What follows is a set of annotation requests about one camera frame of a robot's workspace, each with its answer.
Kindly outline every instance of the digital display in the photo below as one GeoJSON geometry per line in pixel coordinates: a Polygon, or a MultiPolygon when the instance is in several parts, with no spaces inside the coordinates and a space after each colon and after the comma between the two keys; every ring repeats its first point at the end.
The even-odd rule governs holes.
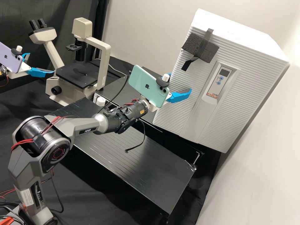
{"type": "Polygon", "coordinates": [[[224,76],[224,77],[228,77],[229,73],[230,73],[230,71],[221,69],[219,74],[224,76]]]}

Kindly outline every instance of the white wall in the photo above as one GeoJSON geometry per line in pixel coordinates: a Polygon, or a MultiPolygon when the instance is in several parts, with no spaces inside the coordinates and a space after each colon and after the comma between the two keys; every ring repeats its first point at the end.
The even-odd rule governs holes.
{"type": "Polygon", "coordinates": [[[293,65],[219,168],[197,225],[299,224],[298,80],[293,65]]]}
{"type": "Polygon", "coordinates": [[[282,46],[299,14],[298,0],[111,0],[103,40],[112,56],[170,72],[198,8],[261,30],[282,46]]]}
{"type": "Polygon", "coordinates": [[[171,71],[197,8],[261,30],[295,63],[211,184],[197,225],[299,224],[299,0],[111,0],[104,41],[112,54],[171,71]]]}

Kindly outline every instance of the black foam pad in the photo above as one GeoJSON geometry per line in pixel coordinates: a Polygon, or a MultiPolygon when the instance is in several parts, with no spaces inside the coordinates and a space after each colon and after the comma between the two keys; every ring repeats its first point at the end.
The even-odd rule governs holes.
{"type": "Polygon", "coordinates": [[[217,53],[219,46],[205,40],[197,34],[191,33],[182,46],[182,49],[193,54],[195,57],[210,63],[217,53]]]}

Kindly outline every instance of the blue plastic clamp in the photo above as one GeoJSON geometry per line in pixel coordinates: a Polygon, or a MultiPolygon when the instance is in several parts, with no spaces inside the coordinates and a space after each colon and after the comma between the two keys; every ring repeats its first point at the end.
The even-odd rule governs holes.
{"type": "Polygon", "coordinates": [[[31,70],[26,71],[32,77],[44,78],[48,73],[54,73],[52,70],[41,70],[39,68],[31,67],[31,70]]]}
{"type": "Polygon", "coordinates": [[[192,92],[192,89],[187,89],[180,92],[171,92],[172,96],[167,99],[167,102],[176,103],[187,99],[192,92]]]}

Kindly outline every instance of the label sticker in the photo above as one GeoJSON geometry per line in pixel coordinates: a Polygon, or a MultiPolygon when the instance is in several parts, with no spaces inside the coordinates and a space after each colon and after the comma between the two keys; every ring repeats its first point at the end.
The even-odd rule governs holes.
{"type": "Polygon", "coordinates": [[[20,197],[23,205],[30,206],[30,205],[34,204],[33,198],[32,198],[32,195],[31,195],[31,192],[30,192],[29,188],[27,188],[23,191],[19,191],[18,196],[20,197]]]}
{"type": "Polygon", "coordinates": [[[102,79],[102,85],[105,85],[105,80],[106,80],[106,76],[104,76],[102,79]]]}

